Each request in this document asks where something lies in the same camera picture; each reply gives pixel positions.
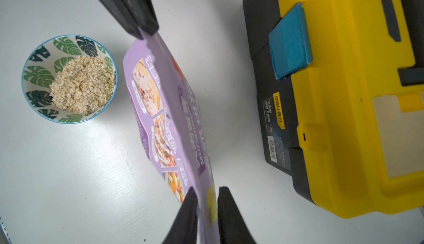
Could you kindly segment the purple oats bag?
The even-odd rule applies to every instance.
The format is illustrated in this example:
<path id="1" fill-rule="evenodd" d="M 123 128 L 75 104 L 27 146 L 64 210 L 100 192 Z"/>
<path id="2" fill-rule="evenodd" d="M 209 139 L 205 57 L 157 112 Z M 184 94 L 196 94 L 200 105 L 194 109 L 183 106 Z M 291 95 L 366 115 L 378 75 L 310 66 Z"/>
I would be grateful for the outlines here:
<path id="1" fill-rule="evenodd" d="M 159 34 L 134 41 L 123 69 L 147 157 L 179 202 L 194 189 L 200 240 L 219 243 L 212 167 L 191 86 Z"/>

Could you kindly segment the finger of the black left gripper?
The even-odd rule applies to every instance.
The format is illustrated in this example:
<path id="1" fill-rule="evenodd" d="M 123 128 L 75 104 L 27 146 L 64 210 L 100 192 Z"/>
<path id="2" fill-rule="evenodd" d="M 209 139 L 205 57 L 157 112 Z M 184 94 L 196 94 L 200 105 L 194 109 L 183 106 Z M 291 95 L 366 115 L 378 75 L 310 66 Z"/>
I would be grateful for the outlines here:
<path id="1" fill-rule="evenodd" d="M 133 37 L 142 40 L 159 30 L 152 0 L 100 0 L 118 23 Z"/>

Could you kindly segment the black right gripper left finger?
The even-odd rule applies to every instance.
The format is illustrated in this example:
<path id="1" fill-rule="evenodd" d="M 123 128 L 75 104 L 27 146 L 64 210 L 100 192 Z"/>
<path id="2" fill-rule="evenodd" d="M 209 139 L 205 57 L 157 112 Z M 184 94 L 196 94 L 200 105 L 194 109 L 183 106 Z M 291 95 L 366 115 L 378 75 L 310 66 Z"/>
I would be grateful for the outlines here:
<path id="1" fill-rule="evenodd" d="M 196 244 L 198 231 L 198 198 L 191 187 L 163 244 Z"/>

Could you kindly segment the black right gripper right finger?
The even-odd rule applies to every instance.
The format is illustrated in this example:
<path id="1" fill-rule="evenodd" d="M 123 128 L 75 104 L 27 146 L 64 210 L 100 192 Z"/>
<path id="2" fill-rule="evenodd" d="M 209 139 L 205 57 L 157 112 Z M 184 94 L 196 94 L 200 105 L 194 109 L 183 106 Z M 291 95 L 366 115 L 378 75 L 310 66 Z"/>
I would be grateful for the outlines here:
<path id="1" fill-rule="evenodd" d="M 218 225 L 221 244 L 255 244 L 228 187 L 219 188 Z"/>

